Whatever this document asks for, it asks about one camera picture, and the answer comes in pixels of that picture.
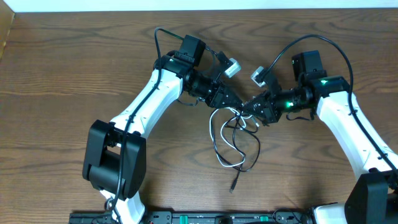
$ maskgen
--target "electrical connector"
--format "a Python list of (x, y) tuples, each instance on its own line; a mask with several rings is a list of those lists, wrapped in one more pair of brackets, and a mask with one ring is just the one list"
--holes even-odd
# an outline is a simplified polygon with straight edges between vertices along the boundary
[(224, 75), (226, 75), (228, 78), (231, 78), (241, 70), (241, 66), (238, 61), (233, 58), (230, 58), (229, 62), (232, 63), (232, 65), (225, 70)]
[(253, 120), (254, 124), (256, 124), (257, 128), (260, 127), (260, 124), (256, 121), (256, 119), (252, 116), (251, 119)]
[(257, 84), (257, 86), (263, 87), (264, 85), (266, 85), (264, 81), (264, 76), (265, 76), (264, 67), (260, 66), (259, 68), (256, 69), (256, 71), (253, 72), (250, 78), (251, 80), (253, 80), (255, 84)]

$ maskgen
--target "black bracket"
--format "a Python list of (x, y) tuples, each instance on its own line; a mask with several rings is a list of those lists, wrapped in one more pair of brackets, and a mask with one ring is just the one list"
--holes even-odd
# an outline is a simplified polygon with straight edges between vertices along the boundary
[(345, 204), (348, 224), (398, 223), (397, 194), (388, 194), (387, 172), (362, 174)]
[(228, 86), (220, 83), (213, 85), (213, 91), (210, 96), (205, 98), (205, 103), (211, 108), (225, 108), (225, 107), (242, 107), (242, 100), (236, 96)]
[[(108, 150), (122, 143), (123, 131), (114, 123), (96, 120), (88, 132), (83, 178), (97, 190), (113, 194), (118, 188), (120, 155)], [(122, 193), (119, 199), (132, 198), (138, 191), (146, 173), (146, 139), (139, 133), (127, 134), (124, 151)]]
[(180, 50), (175, 52), (174, 57), (192, 64), (193, 66), (198, 66), (205, 48), (206, 44), (203, 41), (196, 37), (186, 35), (182, 41)]
[(292, 57), (294, 78), (297, 82), (327, 77), (319, 51), (303, 52)]

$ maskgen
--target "white wall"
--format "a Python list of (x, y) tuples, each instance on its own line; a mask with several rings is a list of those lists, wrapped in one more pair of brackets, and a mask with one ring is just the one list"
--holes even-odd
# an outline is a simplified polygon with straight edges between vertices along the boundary
[(398, 0), (4, 0), (14, 12), (398, 7)]

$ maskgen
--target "white cable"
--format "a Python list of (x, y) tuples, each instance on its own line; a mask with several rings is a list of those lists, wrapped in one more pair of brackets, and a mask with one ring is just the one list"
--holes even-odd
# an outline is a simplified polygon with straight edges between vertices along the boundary
[[(239, 112), (238, 110), (234, 109), (234, 108), (225, 108), (225, 109), (229, 109), (229, 110), (230, 110), (232, 113), (234, 113), (236, 116), (239, 116), (239, 115), (240, 115), (240, 112)], [(212, 121), (212, 119), (213, 119), (214, 114), (216, 114), (219, 110), (220, 110), (220, 109), (215, 110), (215, 111), (211, 114), (210, 120), (209, 120), (209, 133), (210, 133), (210, 138), (211, 138), (211, 140), (213, 141), (213, 143), (214, 143), (214, 139), (213, 139), (213, 136), (211, 135), (211, 121)], [(241, 118), (242, 118), (242, 122), (243, 122), (242, 128), (245, 128), (245, 127), (246, 127), (245, 119), (250, 119), (250, 118), (252, 118), (252, 115), (250, 115), (250, 116), (248, 116), (248, 117), (242, 116)], [(229, 143), (228, 140), (226, 140), (225, 137), (223, 136), (223, 128), (225, 127), (225, 125), (226, 125), (227, 122), (228, 122), (228, 121), (226, 121), (226, 122), (222, 125), (222, 127), (221, 127), (221, 129), (220, 129), (221, 138), (223, 139), (223, 141), (224, 141), (227, 145), (229, 145), (230, 147), (232, 147), (234, 150), (238, 151), (238, 150), (237, 150), (233, 145), (231, 145), (231, 143)], [(237, 163), (237, 164), (232, 164), (232, 165), (227, 165), (227, 164), (225, 164), (224, 162), (222, 162), (218, 154), (216, 154), (216, 156), (217, 156), (218, 161), (220, 162), (220, 164), (221, 164), (223, 167), (234, 167), (234, 166), (239, 166), (239, 165), (241, 165), (241, 164), (244, 163), (244, 161), (246, 160), (246, 156), (245, 156), (243, 153), (241, 153), (241, 152), (239, 152), (239, 153), (240, 153), (240, 155), (242, 156), (243, 160), (242, 160), (241, 162)]]

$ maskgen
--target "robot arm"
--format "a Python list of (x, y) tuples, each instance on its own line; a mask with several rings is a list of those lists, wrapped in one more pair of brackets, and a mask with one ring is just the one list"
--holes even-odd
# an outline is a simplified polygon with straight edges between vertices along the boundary
[[(376, 151), (351, 114), (348, 83), (343, 77), (327, 77), (317, 51), (296, 55), (292, 61), (298, 87), (281, 90), (273, 74), (264, 74), (261, 67), (252, 79), (259, 85), (268, 85), (268, 90), (246, 103), (244, 110), (269, 124), (278, 122), (282, 113), (309, 108), (316, 111), (337, 138), (353, 168), (357, 184), (346, 203), (315, 207), (313, 220), (317, 224), (397, 223), (395, 170)], [(361, 124), (382, 154), (397, 167), (398, 155), (366, 119), (355, 95), (351, 96)], [(393, 194), (388, 194), (389, 187), (395, 190)]]
[[(271, 72), (265, 73), (260, 67), (253, 73), (252, 79), (259, 86), (267, 85), (268, 90), (243, 105), (234, 92), (220, 80), (222, 73), (232, 77), (240, 70), (237, 61), (226, 58), (222, 52), (215, 54), (220, 66), (214, 69), (210, 77), (206, 77), (193, 69), (198, 65), (204, 50), (205, 44), (201, 40), (185, 36), (180, 50), (169, 52), (161, 58), (162, 68), (154, 67), (147, 86), (121, 114), (110, 123), (97, 120), (90, 128), (83, 178), (89, 180), (107, 199), (112, 199), (118, 187), (120, 155), (107, 150), (107, 146), (120, 146), (123, 129), (131, 112), (151, 91), (157, 81), (158, 69), (162, 69), (158, 89), (138, 110), (128, 130), (123, 160), (123, 192), (116, 204), (123, 223), (138, 223), (144, 214), (145, 208), (139, 198), (138, 189), (146, 173), (146, 138), (162, 113), (182, 91), (187, 91), (189, 95), (199, 98), (212, 108), (235, 107), (262, 119), (263, 124), (278, 122), (283, 113), (303, 109), (316, 112), (336, 136), (358, 182), (346, 204), (314, 208), (313, 221), (317, 224), (384, 221), (386, 211), (388, 213), (387, 204), (391, 202), (387, 200), (387, 179), (391, 180), (394, 176), (391, 167), (375, 151), (350, 114), (348, 83), (343, 77), (327, 77), (326, 71), (322, 69), (319, 53), (306, 52), (293, 57), (298, 87), (290, 90), (282, 90), (276, 77)], [(398, 156), (370, 125), (354, 95), (352, 99), (363, 126), (381, 151), (398, 166)], [(367, 222), (356, 222), (359, 219)]]
[(89, 180), (95, 189), (111, 203), (118, 189), (118, 173), (121, 156), (107, 150), (107, 146), (121, 147), (123, 129), (126, 127), (131, 113), (150, 91), (153, 93), (146, 99), (132, 119), (127, 131), (126, 149), (123, 159), (122, 193), (113, 210), (122, 223), (138, 223), (145, 211), (139, 198), (138, 189), (146, 173), (146, 139), (155, 123), (170, 104), (182, 93), (204, 101), (212, 108), (239, 107), (242, 101), (221, 80), (224, 73), (232, 77), (240, 70), (233, 58), (228, 59), (223, 52), (217, 55), (220, 65), (214, 69), (212, 77), (206, 77), (194, 69), (199, 64), (205, 43), (191, 36), (185, 36), (179, 51), (169, 52), (161, 58), (162, 73), (157, 88), (153, 91), (159, 76), (159, 68), (155, 63), (154, 71), (144, 89), (137, 98), (111, 122), (97, 120), (90, 128), (83, 178)]
[[(150, 92), (157, 81), (158, 69), (152, 72), (148, 84), (138, 94), (136, 99), (119, 115), (114, 117), (111, 122), (115, 123), (115, 128), (124, 129), (132, 111)], [(137, 131), (141, 137), (148, 138), (150, 131), (155, 126), (157, 120), (162, 116), (170, 104), (178, 99), (183, 90), (183, 80), (176, 76), (174, 72), (162, 69), (162, 78), (157, 90), (148, 98), (142, 108), (137, 112), (129, 127), (128, 132)]]

